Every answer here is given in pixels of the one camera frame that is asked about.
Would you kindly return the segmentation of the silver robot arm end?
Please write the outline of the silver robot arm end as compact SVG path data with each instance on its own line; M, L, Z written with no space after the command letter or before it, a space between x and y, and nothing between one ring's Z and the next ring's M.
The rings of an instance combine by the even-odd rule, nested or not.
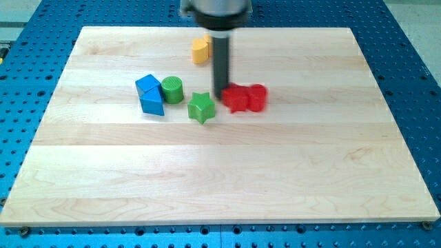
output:
M252 4L250 0L181 0L180 11L202 28L228 31L244 26Z

